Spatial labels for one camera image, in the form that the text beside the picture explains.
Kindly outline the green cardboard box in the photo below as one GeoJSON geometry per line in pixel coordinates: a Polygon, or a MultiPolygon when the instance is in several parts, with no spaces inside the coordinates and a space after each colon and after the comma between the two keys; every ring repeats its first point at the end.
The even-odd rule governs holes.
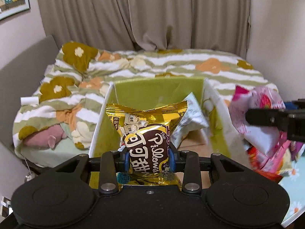
{"type": "Polygon", "coordinates": [[[117,151],[125,185],[181,186],[174,151],[195,131],[205,136],[209,152],[249,166],[241,136],[229,110],[208,79],[158,77],[110,85],[89,150],[92,157],[117,151]]]}

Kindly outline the light blue daisy mat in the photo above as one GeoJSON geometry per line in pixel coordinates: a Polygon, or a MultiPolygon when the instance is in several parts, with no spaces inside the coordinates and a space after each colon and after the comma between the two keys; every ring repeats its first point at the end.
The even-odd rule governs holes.
{"type": "Polygon", "coordinates": [[[288,212],[282,221],[282,226],[287,227],[304,213],[305,205],[305,161],[301,156],[297,162],[293,162],[289,170],[279,182],[290,198],[288,212]]]}

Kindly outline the white tissue roll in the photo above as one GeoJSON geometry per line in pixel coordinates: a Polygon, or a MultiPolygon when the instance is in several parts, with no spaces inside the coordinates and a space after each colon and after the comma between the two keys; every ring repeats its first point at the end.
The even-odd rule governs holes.
{"type": "Polygon", "coordinates": [[[20,104],[21,106],[37,106],[39,104],[39,97],[21,97],[20,104]]]}

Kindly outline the beige curtain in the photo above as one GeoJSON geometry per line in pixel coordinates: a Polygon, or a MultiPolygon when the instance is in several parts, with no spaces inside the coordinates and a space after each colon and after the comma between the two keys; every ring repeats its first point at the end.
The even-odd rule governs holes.
{"type": "Polygon", "coordinates": [[[211,49],[245,57],[250,0],[38,0],[44,31],[58,46],[211,49]]]}

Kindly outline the floral striped duvet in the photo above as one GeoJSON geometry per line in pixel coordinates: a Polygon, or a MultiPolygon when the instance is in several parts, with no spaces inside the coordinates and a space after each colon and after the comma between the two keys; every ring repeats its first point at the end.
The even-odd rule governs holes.
{"type": "Polygon", "coordinates": [[[39,97],[39,104],[21,106],[17,112],[12,130],[16,155],[39,166],[54,167],[88,153],[110,83],[164,76],[207,78],[226,104],[236,85],[277,90],[251,64],[232,53],[198,49],[109,52],[71,41],[61,47],[32,95],[39,97]],[[67,134],[54,149],[23,144],[26,137],[53,125],[60,125],[67,134]]]}

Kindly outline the red snack bag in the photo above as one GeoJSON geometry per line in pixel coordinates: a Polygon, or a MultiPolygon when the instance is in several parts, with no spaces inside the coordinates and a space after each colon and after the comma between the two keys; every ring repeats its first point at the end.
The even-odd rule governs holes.
{"type": "Polygon", "coordinates": [[[281,175],[277,174],[276,171],[271,170],[272,165],[268,165],[268,163],[271,163],[268,157],[263,157],[262,161],[259,160],[260,152],[255,147],[251,146],[247,150],[247,154],[251,164],[251,168],[256,173],[276,183],[279,183],[282,180],[283,177],[281,175]]]}

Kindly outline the gold pillows snack bag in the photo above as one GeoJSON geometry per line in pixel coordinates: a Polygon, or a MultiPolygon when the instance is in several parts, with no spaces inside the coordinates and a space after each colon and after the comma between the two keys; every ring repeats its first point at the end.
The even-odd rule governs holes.
{"type": "Polygon", "coordinates": [[[170,136],[187,110],[182,101],[141,111],[119,104],[108,104],[106,114],[129,151],[129,172],[117,173],[120,185],[177,185],[179,178],[170,171],[170,136]]]}

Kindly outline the white grey snack bag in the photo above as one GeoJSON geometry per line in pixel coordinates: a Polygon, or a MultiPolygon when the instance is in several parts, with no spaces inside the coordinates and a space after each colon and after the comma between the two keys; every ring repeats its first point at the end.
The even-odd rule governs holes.
{"type": "Polygon", "coordinates": [[[182,140],[189,132],[209,127],[208,120],[204,116],[193,92],[185,97],[184,101],[187,101],[187,110],[170,137],[171,143],[176,148],[179,148],[182,140]]]}

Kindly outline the purple snack bag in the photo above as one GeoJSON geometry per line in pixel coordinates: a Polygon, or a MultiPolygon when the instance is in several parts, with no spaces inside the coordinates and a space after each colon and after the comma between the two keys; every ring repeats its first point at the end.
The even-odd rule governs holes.
{"type": "Polygon", "coordinates": [[[304,152],[304,143],[303,142],[296,142],[296,141],[291,141],[289,150],[291,153],[291,159],[292,161],[298,161],[300,156],[304,152]]]}

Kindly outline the pink white snack bag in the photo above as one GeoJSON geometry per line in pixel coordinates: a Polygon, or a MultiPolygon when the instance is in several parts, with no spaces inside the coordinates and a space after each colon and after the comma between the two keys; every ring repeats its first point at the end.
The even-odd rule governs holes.
{"type": "Polygon", "coordinates": [[[259,160],[262,161],[263,157],[266,157],[266,158],[268,157],[271,162],[271,163],[268,163],[268,165],[269,166],[272,165],[271,170],[274,170],[274,171],[276,171],[277,174],[279,174],[280,169],[283,165],[284,154],[285,154],[286,150],[288,149],[288,147],[290,146],[290,143],[291,142],[287,139],[287,133],[281,132],[278,143],[273,148],[273,150],[274,150],[273,155],[271,157],[268,157],[260,152],[259,160]]]}

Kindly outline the pink plush toy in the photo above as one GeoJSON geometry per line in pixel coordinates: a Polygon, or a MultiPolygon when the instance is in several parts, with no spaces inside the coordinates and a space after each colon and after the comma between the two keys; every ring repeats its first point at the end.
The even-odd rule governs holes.
{"type": "Polygon", "coordinates": [[[23,140],[23,144],[28,147],[40,147],[54,149],[62,140],[66,139],[67,134],[60,125],[53,125],[34,133],[23,140]]]}

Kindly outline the pink strawberry snack bag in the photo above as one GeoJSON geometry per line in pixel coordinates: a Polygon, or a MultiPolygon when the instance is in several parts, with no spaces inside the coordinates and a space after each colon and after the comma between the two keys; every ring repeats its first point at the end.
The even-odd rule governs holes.
{"type": "Polygon", "coordinates": [[[279,93],[266,86],[247,90],[236,86],[229,104],[229,114],[235,129],[261,153],[270,157],[277,150],[280,131],[273,126],[271,110],[284,109],[279,93]]]}

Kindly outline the grey headboard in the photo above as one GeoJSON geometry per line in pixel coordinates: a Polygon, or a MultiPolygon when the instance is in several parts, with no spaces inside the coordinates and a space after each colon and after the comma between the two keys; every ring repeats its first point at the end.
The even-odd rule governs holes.
{"type": "Polygon", "coordinates": [[[46,36],[1,69],[1,143],[9,150],[14,149],[12,127],[21,107],[20,98],[35,92],[58,51],[53,36],[46,36]]]}

